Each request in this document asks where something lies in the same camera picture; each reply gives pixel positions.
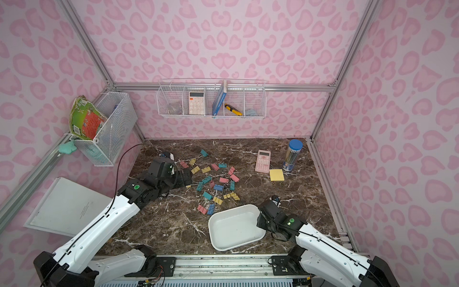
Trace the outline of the yellow binder clip cluster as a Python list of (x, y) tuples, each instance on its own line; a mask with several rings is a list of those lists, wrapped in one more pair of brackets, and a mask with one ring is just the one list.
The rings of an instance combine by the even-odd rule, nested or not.
[(224, 199), (233, 199), (235, 201), (239, 201), (240, 197), (236, 193), (228, 193), (224, 195)]

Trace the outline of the blue binder clip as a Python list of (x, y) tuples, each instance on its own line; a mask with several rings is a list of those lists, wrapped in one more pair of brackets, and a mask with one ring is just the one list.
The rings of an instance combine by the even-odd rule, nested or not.
[(208, 215), (213, 215), (215, 213), (215, 204), (210, 204), (208, 207)]
[(213, 189), (216, 190), (216, 191), (223, 191), (224, 190), (224, 186), (223, 185), (214, 185)]

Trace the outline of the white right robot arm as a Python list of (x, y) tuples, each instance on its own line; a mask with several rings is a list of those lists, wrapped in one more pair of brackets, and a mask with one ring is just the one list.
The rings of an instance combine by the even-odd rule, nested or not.
[(295, 214), (286, 214), (279, 203), (266, 199), (258, 209), (257, 227), (283, 242), (294, 242), (290, 262), (306, 273), (319, 276), (336, 287), (398, 287), (388, 263), (369, 259), (321, 234)]

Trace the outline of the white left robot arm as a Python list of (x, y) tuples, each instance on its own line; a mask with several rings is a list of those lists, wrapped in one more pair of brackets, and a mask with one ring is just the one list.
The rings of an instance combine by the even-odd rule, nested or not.
[(102, 260), (94, 256), (132, 217), (150, 202), (174, 189), (192, 184), (189, 167), (178, 169), (174, 160), (155, 157), (140, 177), (127, 181), (110, 204), (86, 227), (54, 252), (42, 252), (33, 261), (43, 287), (99, 287), (119, 277), (163, 277), (164, 267), (146, 245)]

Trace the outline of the white storage tray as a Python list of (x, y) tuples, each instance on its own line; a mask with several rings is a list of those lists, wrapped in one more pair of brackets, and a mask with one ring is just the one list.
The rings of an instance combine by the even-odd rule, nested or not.
[(212, 246), (217, 251), (228, 251), (264, 238), (266, 231), (257, 227), (260, 211), (253, 204), (213, 214), (208, 222)]

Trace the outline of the teal binder clip near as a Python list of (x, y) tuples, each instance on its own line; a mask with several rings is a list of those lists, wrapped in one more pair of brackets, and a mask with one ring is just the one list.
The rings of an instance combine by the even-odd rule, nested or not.
[(213, 196), (207, 192), (204, 192), (203, 193), (203, 197), (206, 198), (207, 200), (212, 200), (213, 199)]

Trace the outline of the yellow sticky note pad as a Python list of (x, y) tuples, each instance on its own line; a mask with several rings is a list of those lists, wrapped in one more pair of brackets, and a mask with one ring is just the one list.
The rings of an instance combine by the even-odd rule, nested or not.
[(284, 173), (282, 169), (271, 169), (270, 170), (271, 182), (284, 181)]

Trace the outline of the pink calculator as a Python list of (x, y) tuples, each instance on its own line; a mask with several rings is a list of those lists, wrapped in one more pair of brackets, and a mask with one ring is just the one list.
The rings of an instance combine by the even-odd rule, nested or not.
[(259, 150), (255, 165), (255, 171), (258, 173), (269, 173), (271, 163), (271, 152)]

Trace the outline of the white mesh side basket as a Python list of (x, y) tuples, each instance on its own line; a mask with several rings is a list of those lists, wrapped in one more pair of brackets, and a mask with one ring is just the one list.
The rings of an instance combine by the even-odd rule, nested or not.
[(74, 142), (94, 166), (110, 167), (116, 163), (137, 122), (137, 115), (127, 93), (108, 92), (93, 105), (108, 118), (107, 121), (94, 140), (75, 136)]

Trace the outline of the white calculator in shelf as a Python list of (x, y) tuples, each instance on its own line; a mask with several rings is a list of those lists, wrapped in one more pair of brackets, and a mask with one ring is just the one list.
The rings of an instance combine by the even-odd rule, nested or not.
[(189, 92), (188, 113), (194, 116), (204, 116), (206, 114), (204, 92)]

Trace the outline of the pencil jar blue lid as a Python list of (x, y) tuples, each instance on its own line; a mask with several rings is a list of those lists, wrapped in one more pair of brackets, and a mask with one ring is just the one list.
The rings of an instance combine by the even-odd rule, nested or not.
[(303, 143), (298, 139), (289, 141), (288, 149), (284, 159), (282, 169), (286, 172), (291, 172), (294, 169), (298, 156), (303, 148)]

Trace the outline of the blue book in shelf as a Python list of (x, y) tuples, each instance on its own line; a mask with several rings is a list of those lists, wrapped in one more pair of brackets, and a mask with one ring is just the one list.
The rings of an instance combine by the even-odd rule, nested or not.
[(224, 104), (225, 97), (227, 95), (227, 80), (223, 80), (217, 94), (216, 98), (212, 104), (212, 115), (217, 116), (221, 106)]

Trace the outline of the yellow utility knife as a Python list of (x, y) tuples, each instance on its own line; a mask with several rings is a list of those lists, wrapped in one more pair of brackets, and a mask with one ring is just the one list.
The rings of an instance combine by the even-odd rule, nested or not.
[(233, 114), (235, 114), (236, 116), (243, 116), (243, 113), (241, 113), (239, 110), (235, 109), (233, 106), (229, 105), (229, 104), (225, 104), (225, 108), (232, 112)]

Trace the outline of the green red snack bag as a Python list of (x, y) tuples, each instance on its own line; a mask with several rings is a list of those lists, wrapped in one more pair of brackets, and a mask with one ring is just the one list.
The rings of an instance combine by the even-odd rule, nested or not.
[(69, 130), (79, 139), (92, 141), (107, 119), (85, 96), (79, 96), (69, 115)]

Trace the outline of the white paper pad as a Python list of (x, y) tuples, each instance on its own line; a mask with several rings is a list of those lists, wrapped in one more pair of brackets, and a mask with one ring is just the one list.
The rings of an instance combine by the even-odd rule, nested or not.
[(66, 178), (56, 178), (24, 227), (74, 237), (111, 199)]

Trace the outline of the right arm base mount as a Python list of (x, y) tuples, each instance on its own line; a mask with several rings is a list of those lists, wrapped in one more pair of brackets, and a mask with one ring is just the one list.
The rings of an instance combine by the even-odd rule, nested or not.
[(287, 255), (274, 255), (268, 259), (275, 276), (301, 275), (310, 276), (300, 264), (303, 253), (307, 249), (300, 246), (293, 247)]

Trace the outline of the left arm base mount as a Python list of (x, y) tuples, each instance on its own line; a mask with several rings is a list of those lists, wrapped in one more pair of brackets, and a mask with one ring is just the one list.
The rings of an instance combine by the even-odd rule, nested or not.
[(140, 251), (146, 261), (142, 268), (135, 273), (128, 273), (124, 277), (151, 277), (160, 275), (172, 277), (175, 271), (176, 257), (158, 257), (156, 253), (146, 245), (138, 245), (134, 250)]

